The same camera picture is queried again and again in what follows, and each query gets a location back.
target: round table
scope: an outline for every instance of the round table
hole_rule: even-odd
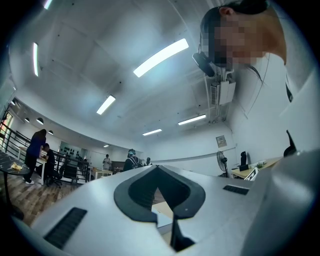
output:
[[[11,166],[14,162],[17,165],[22,166],[22,170],[12,169]],[[19,176],[26,175],[30,172],[30,169],[23,162],[0,151],[0,171],[3,172],[3,176],[4,176],[5,196],[6,196],[6,204],[8,206],[8,210],[10,214],[17,217],[20,220],[23,220],[24,213],[17,206],[13,205],[10,201],[7,177],[8,177],[8,174],[19,175]]]

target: sneaker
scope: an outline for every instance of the sneaker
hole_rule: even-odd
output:
[[[26,181],[25,184],[32,185],[32,184],[35,184],[35,182],[31,180],[31,182]]]

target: electric fan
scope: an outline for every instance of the electric fan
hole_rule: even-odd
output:
[[[220,169],[223,171],[223,174],[219,175],[219,177],[228,178],[228,168],[227,168],[227,161],[228,159],[224,156],[221,151],[216,153],[216,159],[218,161]]]

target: window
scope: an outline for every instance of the window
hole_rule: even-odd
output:
[[[10,127],[11,123],[12,123],[12,115],[8,112],[6,114],[6,120],[3,121],[3,124],[5,124],[7,127]],[[1,124],[1,130],[0,130],[0,133],[2,135],[5,136],[6,139],[8,139],[9,137],[9,131],[7,131],[7,127],[5,127],[4,125]],[[4,147],[5,146],[5,143],[4,143],[4,140],[2,137],[0,137],[0,146],[1,147]]]

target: headset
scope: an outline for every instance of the headset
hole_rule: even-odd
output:
[[[213,77],[215,75],[214,69],[211,67],[211,59],[209,59],[206,54],[202,51],[202,35],[200,33],[200,40],[198,51],[192,55],[193,60],[196,65],[208,76]]]

